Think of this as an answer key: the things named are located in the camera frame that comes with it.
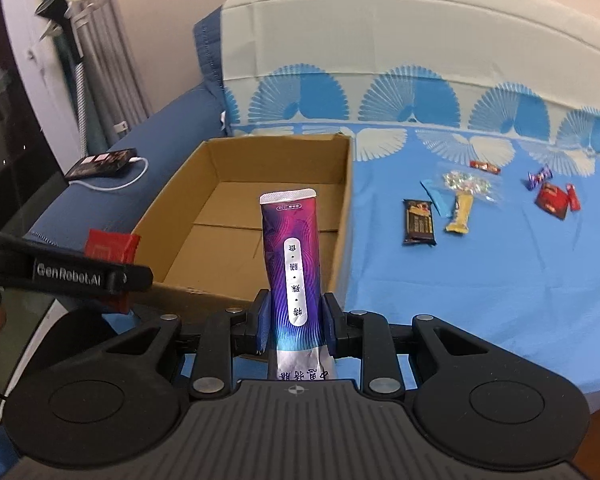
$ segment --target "yellow snack wrapper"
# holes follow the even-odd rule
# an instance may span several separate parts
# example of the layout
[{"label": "yellow snack wrapper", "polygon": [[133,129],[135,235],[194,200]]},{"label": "yellow snack wrapper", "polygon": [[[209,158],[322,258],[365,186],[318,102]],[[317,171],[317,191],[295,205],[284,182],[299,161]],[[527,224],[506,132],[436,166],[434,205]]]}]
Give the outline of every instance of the yellow snack wrapper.
[{"label": "yellow snack wrapper", "polygon": [[449,233],[460,233],[465,235],[469,232],[467,223],[469,221],[469,213],[471,206],[474,204],[474,196],[471,193],[456,194],[456,211],[454,219],[445,227],[445,231]]}]

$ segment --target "crosshair logo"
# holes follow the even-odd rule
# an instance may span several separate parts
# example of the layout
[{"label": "crosshair logo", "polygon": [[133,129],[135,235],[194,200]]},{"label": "crosshair logo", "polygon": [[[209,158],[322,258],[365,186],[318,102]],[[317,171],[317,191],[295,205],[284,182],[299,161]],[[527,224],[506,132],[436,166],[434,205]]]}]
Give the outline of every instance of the crosshair logo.
[{"label": "crosshair logo", "polygon": [[294,386],[288,388],[287,391],[290,394],[295,395],[297,397],[300,394],[304,394],[304,392],[306,391],[306,389],[303,388],[302,386],[300,386],[299,384],[295,384]]}]

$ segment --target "plastic bag of candies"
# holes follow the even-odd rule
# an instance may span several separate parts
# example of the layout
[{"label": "plastic bag of candies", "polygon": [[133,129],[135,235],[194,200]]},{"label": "plastic bag of candies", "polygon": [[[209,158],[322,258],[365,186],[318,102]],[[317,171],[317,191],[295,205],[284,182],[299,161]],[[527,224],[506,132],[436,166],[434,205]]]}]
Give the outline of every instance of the plastic bag of candies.
[{"label": "plastic bag of candies", "polygon": [[502,177],[485,171],[440,162],[434,179],[436,187],[453,193],[470,193],[479,200],[499,203],[502,201]]}]

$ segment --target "cardboard box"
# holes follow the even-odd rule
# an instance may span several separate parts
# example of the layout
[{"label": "cardboard box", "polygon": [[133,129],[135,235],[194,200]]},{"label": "cardboard box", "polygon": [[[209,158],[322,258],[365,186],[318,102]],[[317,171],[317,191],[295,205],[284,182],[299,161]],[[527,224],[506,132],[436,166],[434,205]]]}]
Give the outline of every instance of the cardboard box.
[{"label": "cardboard box", "polygon": [[141,236],[136,263],[152,268],[154,286],[133,301],[189,322],[248,306],[269,288],[258,199],[305,187],[317,192],[322,289],[343,301],[351,172],[351,142],[341,134],[203,142],[134,229]]}]

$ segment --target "black snack packet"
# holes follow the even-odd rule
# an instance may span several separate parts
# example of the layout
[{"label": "black snack packet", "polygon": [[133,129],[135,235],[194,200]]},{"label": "black snack packet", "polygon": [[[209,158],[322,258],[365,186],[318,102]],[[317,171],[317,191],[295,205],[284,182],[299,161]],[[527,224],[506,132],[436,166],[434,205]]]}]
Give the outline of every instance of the black snack packet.
[{"label": "black snack packet", "polygon": [[426,200],[404,200],[403,245],[435,245],[431,202]]}]

